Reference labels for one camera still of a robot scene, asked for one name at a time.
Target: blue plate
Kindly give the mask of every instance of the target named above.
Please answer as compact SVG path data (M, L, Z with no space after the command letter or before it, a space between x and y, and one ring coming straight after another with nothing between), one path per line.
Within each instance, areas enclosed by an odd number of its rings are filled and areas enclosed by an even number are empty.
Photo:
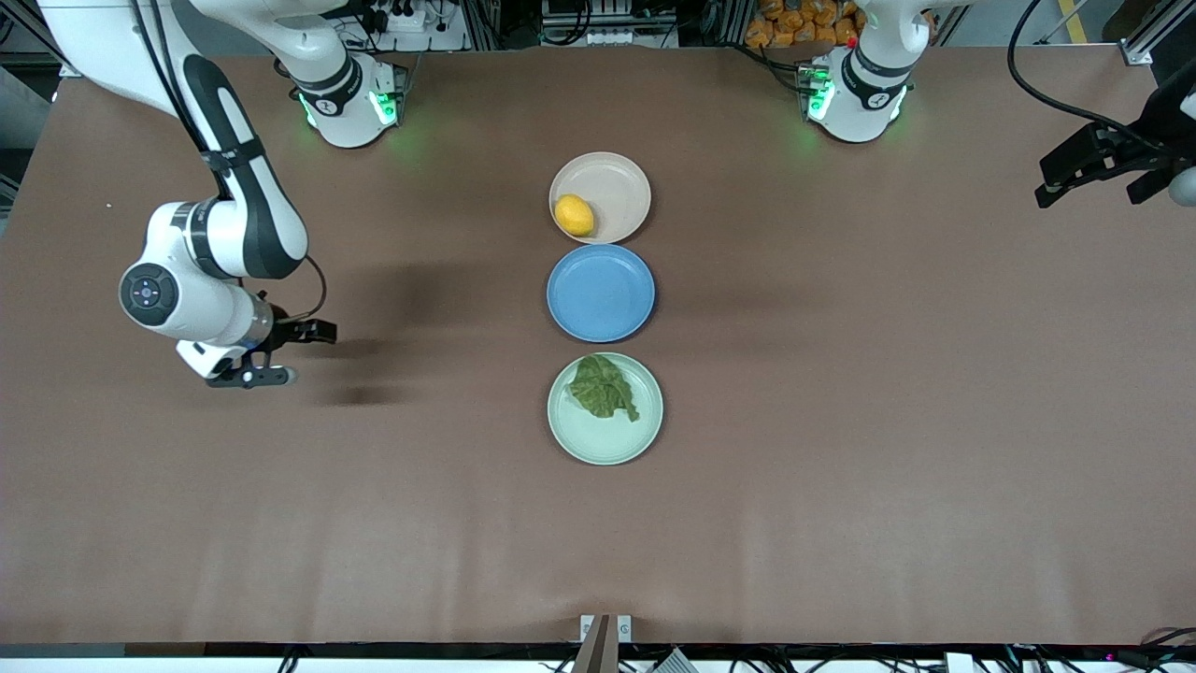
M582 342L626 339L648 319L655 300L648 264L621 245L582 245L548 276L548 310Z

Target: table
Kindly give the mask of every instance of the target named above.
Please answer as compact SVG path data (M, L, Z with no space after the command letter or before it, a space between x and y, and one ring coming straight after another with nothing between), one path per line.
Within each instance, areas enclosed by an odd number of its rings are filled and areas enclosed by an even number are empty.
M1031 80L1133 118L1112 48ZM1123 183L1039 210L1080 126L1003 53L930 50L896 126L804 126L731 51L432 55L342 151L261 59L222 62L340 323L286 390L209 391L116 283L212 184L173 120L63 84L0 240L0 640L1136 642L1196 622L1196 226ZM544 399L569 158L633 157L659 302L641 459L581 465ZM300 269L262 282L301 310Z

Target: lettuce leaf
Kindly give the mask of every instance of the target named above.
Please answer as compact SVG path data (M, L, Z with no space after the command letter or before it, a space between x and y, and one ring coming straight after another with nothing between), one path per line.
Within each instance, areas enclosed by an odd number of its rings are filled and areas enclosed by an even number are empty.
M631 386L623 379L623 373L603 356L586 356L578 363L578 374L569 384L569 393L598 418L611 418L616 410L627 410L627 417L633 422L640 420L640 412L631 404Z

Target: yellow tape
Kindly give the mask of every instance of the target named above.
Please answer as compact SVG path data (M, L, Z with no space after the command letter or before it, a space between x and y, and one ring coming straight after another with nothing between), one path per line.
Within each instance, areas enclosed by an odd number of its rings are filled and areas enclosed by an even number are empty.
M1072 0L1058 0L1058 8L1066 17L1075 10L1075 4ZM1084 33L1084 24L1080 23L1079 13L1072 14L1072 18L1067 19L1067 35L1072 38L1072 44L1088 43L1088 36Z

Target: green plate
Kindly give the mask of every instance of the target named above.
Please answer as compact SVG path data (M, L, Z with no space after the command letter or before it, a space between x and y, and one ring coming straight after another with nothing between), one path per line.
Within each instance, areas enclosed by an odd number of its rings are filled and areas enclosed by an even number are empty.
M578 359L556 377L548 393L548 427L561 448L578 460L590 465L618 465L652 446L665 418L665 402L648 368L618 354L594 355L605 356L627 379L640 420L631 423L626 410L617 410L611 418L598 418L586 411L569 393L569 384L581 362Z

